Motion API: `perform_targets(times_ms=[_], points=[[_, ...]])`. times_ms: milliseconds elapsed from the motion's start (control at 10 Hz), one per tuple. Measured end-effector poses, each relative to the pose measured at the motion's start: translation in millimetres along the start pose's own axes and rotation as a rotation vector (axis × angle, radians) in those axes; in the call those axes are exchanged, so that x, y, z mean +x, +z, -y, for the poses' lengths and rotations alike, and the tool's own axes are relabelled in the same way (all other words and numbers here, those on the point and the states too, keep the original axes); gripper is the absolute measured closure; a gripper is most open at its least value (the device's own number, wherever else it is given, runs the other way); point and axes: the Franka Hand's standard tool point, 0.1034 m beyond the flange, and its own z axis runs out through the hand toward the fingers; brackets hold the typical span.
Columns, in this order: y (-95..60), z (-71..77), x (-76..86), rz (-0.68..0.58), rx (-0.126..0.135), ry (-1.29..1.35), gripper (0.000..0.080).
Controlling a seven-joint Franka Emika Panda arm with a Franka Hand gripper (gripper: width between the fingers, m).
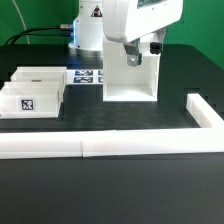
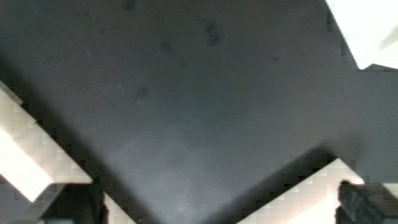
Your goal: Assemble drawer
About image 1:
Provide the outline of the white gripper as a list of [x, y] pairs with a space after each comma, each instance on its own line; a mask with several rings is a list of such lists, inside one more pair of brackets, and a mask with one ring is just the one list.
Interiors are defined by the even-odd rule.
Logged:
[[102, 6], [104, 35], [110, 41], [126, 43], [127, 64], [139, 66], [142, 54], [138, 38], [153, 32], [150, 53], [160, 54], [164, 27], [181, 18], [183, 0], [103, 0]]

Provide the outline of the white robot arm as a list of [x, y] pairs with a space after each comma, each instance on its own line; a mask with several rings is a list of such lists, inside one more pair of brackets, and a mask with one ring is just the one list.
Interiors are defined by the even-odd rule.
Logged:
[[79, 0], [71, 52], [101, 57], [103, 37], [122, 43], [130, 66], [141, 64], [140, 39], [156, 34], [151, 53], [159, 54], [166, 27], [181, 18], [184, 0]]

